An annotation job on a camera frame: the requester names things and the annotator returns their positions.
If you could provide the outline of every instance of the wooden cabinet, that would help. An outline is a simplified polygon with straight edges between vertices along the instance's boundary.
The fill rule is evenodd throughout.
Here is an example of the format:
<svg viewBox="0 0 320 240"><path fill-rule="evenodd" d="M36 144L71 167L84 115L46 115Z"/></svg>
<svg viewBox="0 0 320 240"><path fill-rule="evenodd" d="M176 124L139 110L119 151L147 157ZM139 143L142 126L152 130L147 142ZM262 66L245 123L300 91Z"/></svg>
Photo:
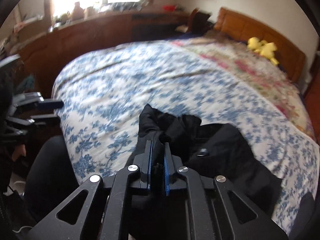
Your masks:
<svg viewBox="0 0 320 240"><path fill-rule="evenodd" d="M304 95L306 109L309 113L316 138L320 142L320 57L316 56L312 68L316 69L314 77Z"/></svg>
<svg viewBox="0 0 320 240"><path fill-rule="evenodd" d="M73 59L123 43L167 38L170 30L174 34L175 27L186 24L188 18L189 14L181 12L108 12L62 26L28 43L18 53L25 63L25 75L33 74L36 90L49 98L56 77Z"/></svg>

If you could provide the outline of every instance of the yellow stuffed toy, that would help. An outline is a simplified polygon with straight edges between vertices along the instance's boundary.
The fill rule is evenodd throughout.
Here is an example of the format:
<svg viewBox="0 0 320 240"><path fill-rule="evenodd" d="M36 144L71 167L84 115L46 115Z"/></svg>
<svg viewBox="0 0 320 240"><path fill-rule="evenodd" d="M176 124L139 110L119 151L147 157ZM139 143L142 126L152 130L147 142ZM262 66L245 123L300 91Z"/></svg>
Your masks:
<svg viewBox="0 0 320 240"><path fill-rule="evenodd" d="M273 65L276 66L279 64L279 62L275 59L274 51L277 50L277 47L273 42L268 43L265 40L259 41L257 37L253 37L248 40L247 47L270 60Z"/></svg>
<svg viewBox="0 0 320 240"><path fill-rule="evenodd" d="M277 50L277 47L273 42L267 43L266 45L264 45L261 48L260 55L263 57L266 57L268 60L271 61L271 63L273 65L276 66L279 64L279 62L276 60L275 54L274 54L274 51L276 51L276 50Z"/></svg>
<svg viewBox="0 0 320 240"><path fill-rule="evenodd" d="M249 39L247 47L251 50L259 49L261 47L259 39L257 37Z"/></svg>

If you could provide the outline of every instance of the floor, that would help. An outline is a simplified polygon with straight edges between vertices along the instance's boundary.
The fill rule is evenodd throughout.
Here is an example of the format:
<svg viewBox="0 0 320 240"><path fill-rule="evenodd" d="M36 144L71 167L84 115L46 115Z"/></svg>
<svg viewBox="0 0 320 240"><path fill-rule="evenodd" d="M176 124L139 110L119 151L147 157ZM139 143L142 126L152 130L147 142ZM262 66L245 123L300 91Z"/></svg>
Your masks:
<svg viewBox="0 0 320 240"><path fill-rule="evenodd" d="M21 178L17 174L12 173L9 186L13 190L18 191L19 194L22 194L24 192L24 186L25 186L25 183L22 183L22 182L26 182L26 180Z"/></svg>

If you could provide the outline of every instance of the metal bolt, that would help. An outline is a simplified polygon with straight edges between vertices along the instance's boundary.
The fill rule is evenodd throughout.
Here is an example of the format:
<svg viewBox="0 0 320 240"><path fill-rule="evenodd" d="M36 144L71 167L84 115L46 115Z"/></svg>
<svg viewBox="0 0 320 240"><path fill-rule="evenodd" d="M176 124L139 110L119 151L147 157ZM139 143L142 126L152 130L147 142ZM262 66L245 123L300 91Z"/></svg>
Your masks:
<svg viewBox="0 0 320 240"><path fill-rule="evenodd" d="M181 173L186 173L188 171L188 168L186 166L181 166L178 168L178 171Z"/></svg>
<svg viewBox="0 0 320 240"><path fill-rule="evenodd" d="M100 180L100 176L99 175L92 175L90 177L90 181L95 183L95 182L98 182Z"/></svg>
<svg viewBox="0 0 320 240"><path fill-rule="evenodd" d="M226 177L222 176L222 175L219 175L219 176L216 177L216 180L217 180L217 182L225 182L226 181Z"/></svg>
<svg viewBox="0 0 320 240"><path fill-rule="evenodd" d="M128 170L129 171L136 171L138 169L138 166L137 165L130 165L129 167L128 167Z"/></svg>
<svg viewBox="0 0 320 240"><path fill-rule="evenodd" d="M203 157L209 155L208 149L200 149L197 154L198 157Z"/></svg>

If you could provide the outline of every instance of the wooden bed frame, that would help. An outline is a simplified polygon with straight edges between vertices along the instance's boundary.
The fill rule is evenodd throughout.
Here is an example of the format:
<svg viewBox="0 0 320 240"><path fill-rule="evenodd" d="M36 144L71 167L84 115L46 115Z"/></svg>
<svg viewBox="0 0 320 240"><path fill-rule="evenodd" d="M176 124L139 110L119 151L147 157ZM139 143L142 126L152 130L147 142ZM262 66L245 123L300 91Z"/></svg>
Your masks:
<svg viewBox="0 0 320 240"><path fill-rule="evenodd" d="M221 7L214 29L228 34L237 41L247 41L252 37L258 37L267 42L274 42L278 48L275 57L286 70L288 78L292 82L297 82L300 78L306 55L286 37L269 26L249 16Z"/></svg>
<svg viewBox="0 0 320 240"><path fill-rule="evenodd" d="M320 51L320 44L318 44L317 51ZM313 129L315 131L318 143L320 142L320 56L316 53L315 60L310 68L312 81L308 85L308 89L304 94L304 103L309 113Z"/></svg>

